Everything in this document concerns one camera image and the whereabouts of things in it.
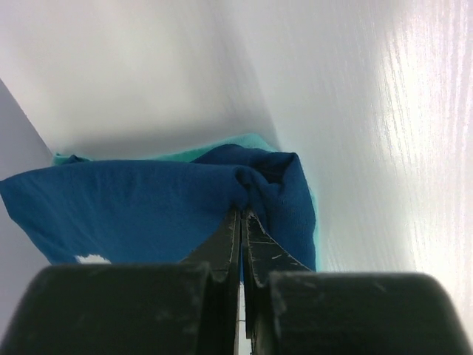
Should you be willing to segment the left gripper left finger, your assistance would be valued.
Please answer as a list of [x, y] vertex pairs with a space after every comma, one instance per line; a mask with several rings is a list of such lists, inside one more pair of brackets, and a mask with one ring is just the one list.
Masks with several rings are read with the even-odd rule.
[[50, 266], [29, 284], [3, 354], [236, 354], [239, 213], [178, 263]]

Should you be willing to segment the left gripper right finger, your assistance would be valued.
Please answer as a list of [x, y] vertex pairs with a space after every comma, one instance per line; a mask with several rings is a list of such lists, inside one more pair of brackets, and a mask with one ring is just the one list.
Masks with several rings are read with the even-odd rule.
[[321, 273], [253, 212], [241, 224], [246, 335], [254, 354], [470, 354], [441, 284], [419, 273]]

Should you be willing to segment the dark blue printed t-shirt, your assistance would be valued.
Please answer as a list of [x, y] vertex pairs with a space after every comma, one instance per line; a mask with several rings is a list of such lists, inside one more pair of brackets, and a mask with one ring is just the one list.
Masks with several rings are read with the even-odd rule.
[[294, 153], [228, 144], [189, 162], [72, 156], [4, 179], [1, 198], [53, 264], [175, 263], [236, 209], [251, 210], [279, 245], [316, 267], [316, 215]]

